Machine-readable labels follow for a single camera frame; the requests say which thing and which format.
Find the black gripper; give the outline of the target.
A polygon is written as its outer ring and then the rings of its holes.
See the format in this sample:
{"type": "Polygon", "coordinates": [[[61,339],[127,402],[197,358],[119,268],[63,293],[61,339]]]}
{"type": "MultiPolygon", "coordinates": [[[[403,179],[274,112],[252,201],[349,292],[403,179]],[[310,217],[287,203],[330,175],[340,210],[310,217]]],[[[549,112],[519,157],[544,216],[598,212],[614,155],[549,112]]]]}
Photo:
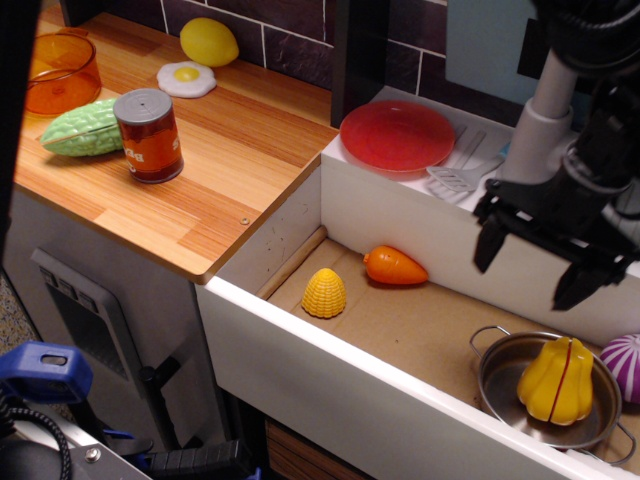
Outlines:
{"type": "Polygon", "coordinates": [[[493,179],[485,188],[474,210],[481,226],[474,264],[485,273],[509,234],[565,260],[554,311],[577,306],[608,284],[609,273],[635,262],[635,244],[604,219],[616,189],[590,186],[564,166],[541,184],[493,179]]]}

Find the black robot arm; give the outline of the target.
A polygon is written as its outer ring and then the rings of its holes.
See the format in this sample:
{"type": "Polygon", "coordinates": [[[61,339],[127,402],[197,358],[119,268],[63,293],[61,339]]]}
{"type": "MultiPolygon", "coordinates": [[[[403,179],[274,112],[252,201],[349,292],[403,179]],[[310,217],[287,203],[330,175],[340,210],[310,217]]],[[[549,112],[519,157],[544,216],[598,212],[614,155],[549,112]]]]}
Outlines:
{"type": "Polygon", "coordinates": [[[549,48],[498,176],[475,208],[486,270],[508,235],[568,262],[567,311],[639,259],[639,5],[539,1],[549,48]]]}

